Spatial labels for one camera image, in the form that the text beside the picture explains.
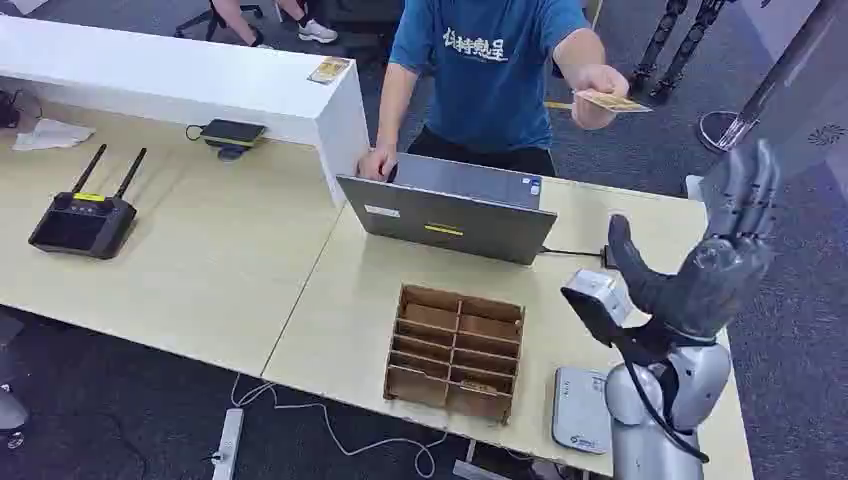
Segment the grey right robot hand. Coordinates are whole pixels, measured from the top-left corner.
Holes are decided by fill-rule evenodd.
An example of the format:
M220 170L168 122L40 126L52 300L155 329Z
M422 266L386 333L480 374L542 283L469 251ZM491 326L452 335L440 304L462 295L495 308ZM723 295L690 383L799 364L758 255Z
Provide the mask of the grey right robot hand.
M766 238L776 222L782 185L769 142L729 153L722 200L708 211L702 240L674 275L652 270L635 246L628 219L611 216L608 245L630 300L681 335L712 339L756 293L774 252Z

